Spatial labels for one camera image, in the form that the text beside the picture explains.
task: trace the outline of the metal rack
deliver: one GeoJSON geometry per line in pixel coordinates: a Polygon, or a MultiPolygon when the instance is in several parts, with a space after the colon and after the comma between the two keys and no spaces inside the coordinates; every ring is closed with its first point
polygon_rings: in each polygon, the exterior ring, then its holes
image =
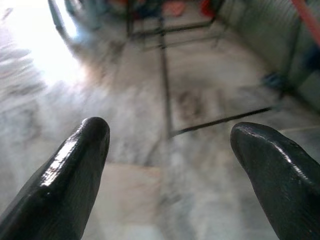
{"type": "MultiPolygon", "coordinates": [[[[204,21],[204,22],[198,22],[198,23],[192,23],[192,24],[188,24],[188,25],[180,25],[180,26],[171,26],[171,27],[165,27],[165,19],[162,15],[162,11],[161,11],[161,6],[164,3],[164,0],[159,0],[159,6],[160,6],[160,10],[157,13],[157,22],[158,22],[158,27],[156,29],[152,29],[152,30],[148,30],[148,31],[137,31],[134,32],[134,18],[133,18],[133,4],[134,4],[135,0],[128,0],[128,4],[127,4],[127,19],[126,19],[126,30],[127,30],[127,36],[129,38],[132,37],[138,37],[138,38],[145,38],[145,37],[149,37],[149,36],[155,36],[158,35],[159,36],[159,45],[158,48],[160,49],[160,57],[161,57],[161,70],[162,70],[162,83],[163,83],[163,92],[164,92],[164,98],[165,98],[165,117],[166,117],[166,131],[167,131],[167,136],[168,138],[172,138],[174,136],[183,134],[183,133],[187,133],[187,132],[191,132],[191,131],[195,131],[198,129],[202,129],[202,128],[207,128],[210,126],[214,126],[217,124],[221,124],[221,123],[226,123],[232,120],[236,120],[236,119],[241,119],[244,117],[248,117],[248,116],[252,116],[252,115],[256,115],[256,114],[260,114],[260,113],[264,113],[264,112],[268,112],[271,111],[272,109],[274,109],[274,106],[270,106],[270,107],[264,107],[261,109],[257,109],[257,110],[253,110],[253,111],[249,111],[249,112],[244,112],[241,114],[237,114],[237,115],[232,115],[229,117],[225,117],[225,118],[220,118],[211,122],[206,122],[203,124],[199,124],[199,125],[195,125],[195,126],[191,126],[191,127],[187,127],[187,128],[183,128],[183,129],[179,129],[179,130],[174,130],[173,128],[173,118],[172,118],[172,105],[171,105],[171,90],[170,90],[170,79],[169,79],[169,68],[168,68],[168,60],[167,60],[167,48],[168,48],[168,44],[166,43],[166,34],[168,33],[173,33],[173,32],[180,32],[180,31],[188,31],[188,30],[194,30],[194,29],[199,29],[199,28],[207,28],[210,27],[215,20],[217,19],[217,15],[215,15],[211,20],[209,21],[204,21]]],[[[216,5],[215,8],[215,12],[219,13],[220,9],[222,8],[223,4],[225,3],[225,0],[220,0],[219,4],[216,5]]],[[[279,96],[279,101],[282,100],[282,98],[285,95],[285,87],[282,88],[283,90],[280,93],[279,96]]]]}

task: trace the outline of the floor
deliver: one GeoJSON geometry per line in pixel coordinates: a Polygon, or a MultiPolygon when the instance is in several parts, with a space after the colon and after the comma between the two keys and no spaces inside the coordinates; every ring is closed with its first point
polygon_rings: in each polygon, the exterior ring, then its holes
{"type": "MultiPolygon", "coordinates": [[[[110,152],[83,239],[276,240],[230,130],[239,121],[271,126],[319,162],[320,117],[287,96],[278,110],[168,141],[156,40],[128,41],[124,20],[110,15],[93,31],[81,9],[77,17],[60,9],[59,33],[47,1],[0,1],[0,212],[83,119],[99,116],[110,125],[110,152]]],[[[191,11],[170,22],[201,18],[191,11]]],[[[170,47],[168,59],[175,130],[276,98],[260,83],[268,66],[231,31],[217,46],[212,39],[170,47]]]]}

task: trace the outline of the dark floor stain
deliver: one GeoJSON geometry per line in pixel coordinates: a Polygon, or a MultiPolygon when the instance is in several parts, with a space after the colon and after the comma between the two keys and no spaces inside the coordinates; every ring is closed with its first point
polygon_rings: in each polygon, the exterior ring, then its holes
{"type": "Polygon", "coordinates": [[[206,114],[200,92],[185,90],[178,94],[177,103],[180,116],[188,122],[206,114]]]}
{"type": "Polygon", "coordinates": [[[110,62],[117,64],[124,51],[125,44],[120,41],[110,41],[108,55],[110,56],[110,62]]]}

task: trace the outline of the metal frame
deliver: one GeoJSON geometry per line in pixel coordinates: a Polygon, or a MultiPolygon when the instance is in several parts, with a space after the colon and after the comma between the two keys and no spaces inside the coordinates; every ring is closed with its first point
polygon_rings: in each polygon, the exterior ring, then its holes
{"type": "MultiPolygon", "coordinates": [[[[203,124],[195,125],[195,126],[191,126],[191,127],[186,127],[186,128],[180,129],[180,130],[174,130],[173,120],[172,120],[172,105],[171,105],[169,68],[168,68],[167,51],[166,51],[168,44],[166,44],[165,36],[167,33],[210,27],[211,24],[216,20],[216,17],[213,17],[210,21],[205,21],[205,22],[175,26],[175,27],[165,27],[165,25],[164,25],[165,19],[160,11],[157,16],[158,28],[153,29],[153,30],[148,30],[148,31],[134,32],[133,2],[134,2],[134,0],[128,0],[127,9],[126,9],[127,10],[127,19],[126,19],[127,36],[128,37],[143,37],[143,39],[144,39],[145,37],[148,37],[148,36],[159,35],[159,46],[158,47],[160,49],[160,57],[161,57],[161,70],[162,70],[162,80],[163,80],[162,83],[163,83],[163,91],[164,91],[164,97],[165,97],[166,130],[167,130],[168,138],[172,138],[174,136],[177,136],[177,135],[180,135],[183,133],[187,133],[187,132],[191,132],[191,131],[195,131],[198,129],[207,128],[207,127],[214,126],[217,124],[226,123],[226,122],[229,122],[232,120],[241,119],[241,118],[256,115],[256,114],[265,113],[265,112],[273,110],[274,108],[276,108],[279,105],[279,104],[276,104],[275,106],[265,107],[265,108],[261,108],[261,109],[257,109],[257,110],[253,110],[253,111],[249,111],[249,112],[244,112],[244,113],[237,114],[237,115],[232,115],[232,116],[225,117],[225,118],[220,118],[220,119],[217,119],[217,120],[214,120],[211,122],[207,122],[207,123],[203,123],[203,124]]],[[[296,41],[297,40],[295,40],[294,46],[292,48],[293,51],[296,48],[296,44],[297,44],[296,41]]],[[[282,91],[281,91],[279,98],[278,98],[279,102],[285,96],[285,90],[286,90],[286,88],[285,88],[285,86],[283,86],[282,91]]]]}

